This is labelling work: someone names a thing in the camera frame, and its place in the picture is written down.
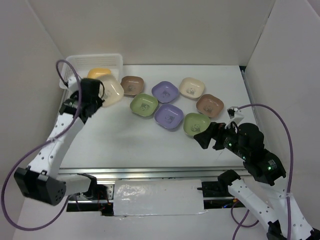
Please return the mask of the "yellow plate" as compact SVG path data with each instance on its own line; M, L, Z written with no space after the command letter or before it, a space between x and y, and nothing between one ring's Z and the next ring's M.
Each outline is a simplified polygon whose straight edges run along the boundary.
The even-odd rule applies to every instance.
M112 72L108 68L96 67L96 68L92 68L88 72L87 78L89 78L89 79L97 79L100 76L111 75L111 74L112 74Z

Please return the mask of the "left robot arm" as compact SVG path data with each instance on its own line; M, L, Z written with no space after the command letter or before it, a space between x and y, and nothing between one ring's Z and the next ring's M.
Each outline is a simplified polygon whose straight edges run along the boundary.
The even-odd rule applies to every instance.
M99 193L97 179L90 174L58 176L76 135L104 102L105 87L100 80L83 78L75 85L80 89L62 103L48 143L26 168L18 167L14 172L13 177L26 198L56 206L65 196L82 194L92 200Z

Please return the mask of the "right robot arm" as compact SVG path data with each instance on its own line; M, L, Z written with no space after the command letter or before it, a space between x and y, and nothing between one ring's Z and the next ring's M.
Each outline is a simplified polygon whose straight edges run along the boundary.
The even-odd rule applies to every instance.
M241 177L228 170L218 177L218 191L237 198L261 223L269 240L318 240L319 230L303 216L295 198L288 193L288 175L280 159L264 145L264 135L253 123L230 126L211 122L193 137L203 149L215 140L213 149L227 149L243 160L244 168L265 191L269 204L248 188Z

